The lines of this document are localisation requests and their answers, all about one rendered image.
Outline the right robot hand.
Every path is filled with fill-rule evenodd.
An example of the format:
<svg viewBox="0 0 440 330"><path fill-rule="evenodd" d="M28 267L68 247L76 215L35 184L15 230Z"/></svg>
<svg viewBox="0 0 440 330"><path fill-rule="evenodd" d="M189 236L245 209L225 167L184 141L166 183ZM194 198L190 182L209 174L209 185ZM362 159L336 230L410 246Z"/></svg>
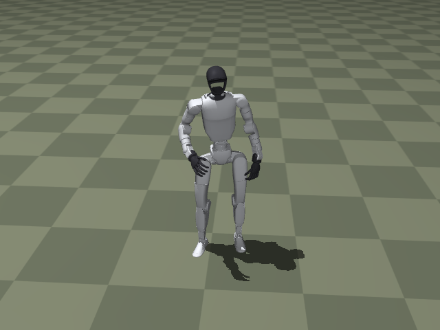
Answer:
<svg viewBox="0 0 440 330"><path fill-rule="evenodd" d="M196 152L194 150L190 150L190 152L192 154L189 155L188 160L191 162L191 166L194 170L194 172L200 176L203 177L203 175L205 175L205 173L201 172L200 170L204 171L204 172L208 172L207 170L204 170L201 166L205 167L205 168L209 168L208 166L204 165L201 163L201 160L206 161L207 159L204 157L200 157L196 154ZM201 165L201 166L200 166ZM201 173L202 175L200 175L199 173Z"/></svg>

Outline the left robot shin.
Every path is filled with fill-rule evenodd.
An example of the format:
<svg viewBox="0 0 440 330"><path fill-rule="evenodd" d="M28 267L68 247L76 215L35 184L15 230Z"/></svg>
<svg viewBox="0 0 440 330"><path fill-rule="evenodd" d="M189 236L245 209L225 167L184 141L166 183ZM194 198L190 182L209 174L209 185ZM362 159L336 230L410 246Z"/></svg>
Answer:
<svg viewBox="0 0 440 330"><path fill-rule="evenodd" d="M233 216L234 216L234 222L236 228L236 237L237 234L239 234L239 236L241 237L242 225L244 223L244 218L245 218L245 202L238 203L237 207L233 206Z"/></svg>

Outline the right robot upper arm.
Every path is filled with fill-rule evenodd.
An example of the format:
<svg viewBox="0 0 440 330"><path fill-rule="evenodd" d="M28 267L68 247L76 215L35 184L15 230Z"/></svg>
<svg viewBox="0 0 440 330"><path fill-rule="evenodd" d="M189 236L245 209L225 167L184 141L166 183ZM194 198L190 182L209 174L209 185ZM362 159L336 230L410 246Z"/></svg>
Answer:
<svg viewBox="0 0 440 330"><path fill-rule="evenodd" d="M189 125L194 117L201 112L202 99L192 99L188 102L186 110L183 114L180 125L183 127L184 134L190 135L191 126Z"/></svg>

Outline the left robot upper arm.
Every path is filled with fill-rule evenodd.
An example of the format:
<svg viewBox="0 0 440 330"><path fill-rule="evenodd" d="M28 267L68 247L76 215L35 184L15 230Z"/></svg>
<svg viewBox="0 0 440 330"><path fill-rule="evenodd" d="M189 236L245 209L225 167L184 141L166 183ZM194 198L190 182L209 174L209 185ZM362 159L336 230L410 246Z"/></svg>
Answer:
<svg viewBox="0 0 440 330"><path fill-rule="evenodd" d="M241 112L242 118L245 121L243 125L245 133L254 133L253 115L247 98L243 94L233 94L233 96L237 107L240 108L239 111Z"/></svg>

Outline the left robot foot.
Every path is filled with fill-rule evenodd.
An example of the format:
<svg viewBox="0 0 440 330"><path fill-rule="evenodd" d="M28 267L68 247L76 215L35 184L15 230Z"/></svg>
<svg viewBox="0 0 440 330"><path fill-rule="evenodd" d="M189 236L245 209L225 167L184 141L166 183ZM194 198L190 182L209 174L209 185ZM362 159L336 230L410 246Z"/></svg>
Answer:
<svg viewBox="0 0 440 330"><path fill-rule="evenodd" d="M236 237L236 232L234 233L234 246L237 252L245 252L246 251L246 246L243 240L243 237L241 235L241 237L239 236L239 234L237 234Z"/></svg>

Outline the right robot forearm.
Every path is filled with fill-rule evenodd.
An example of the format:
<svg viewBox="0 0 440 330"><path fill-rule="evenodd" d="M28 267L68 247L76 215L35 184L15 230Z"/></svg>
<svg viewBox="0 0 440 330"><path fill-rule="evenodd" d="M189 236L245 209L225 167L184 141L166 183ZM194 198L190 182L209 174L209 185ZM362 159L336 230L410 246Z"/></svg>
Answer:
<svg viewBox="0 0 440 330"><path fill-rule="evenodd" d="M190 154L190 150L193 150L192 144L190 142L190 136L184 134L182 125L178 127L179 141L181 142L181 146L183 149L183 154L188 158Z"/></svg>

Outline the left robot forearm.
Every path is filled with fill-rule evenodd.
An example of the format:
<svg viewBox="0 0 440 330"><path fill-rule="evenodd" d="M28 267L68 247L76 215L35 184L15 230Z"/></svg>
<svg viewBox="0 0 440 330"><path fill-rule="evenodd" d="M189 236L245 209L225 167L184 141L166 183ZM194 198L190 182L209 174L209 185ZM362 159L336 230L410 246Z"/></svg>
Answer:
<svg viewBox="0 0 440 330"><path fill-rule="evenodd" d="M253 129L254 129L254 133L251 133L251 135L248 136L251 142L252 152L253 154L254 153L257 154L257 160L262 160L263 159L262 146L259 140L259 132L254 122L253 122Z"/></svg>

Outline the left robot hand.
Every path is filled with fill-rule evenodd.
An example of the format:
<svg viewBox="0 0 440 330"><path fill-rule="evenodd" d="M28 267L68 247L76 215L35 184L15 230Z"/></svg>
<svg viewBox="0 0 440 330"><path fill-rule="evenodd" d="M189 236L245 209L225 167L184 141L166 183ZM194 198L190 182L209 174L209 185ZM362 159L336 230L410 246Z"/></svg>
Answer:
<svg viewBox="0 0 440 330"><path fill-rule="evenodd" d="M245 180L250 181L250 180L255 179L259 176L259 171L260 171L260 164L259 163L261 163L261 160L257 160L256 153L253 154L252 161L253 161L253 164L251 165L251 169L247 173L244 174L246 176L250 173L250 176L248 178L245 178Z"/></svg>

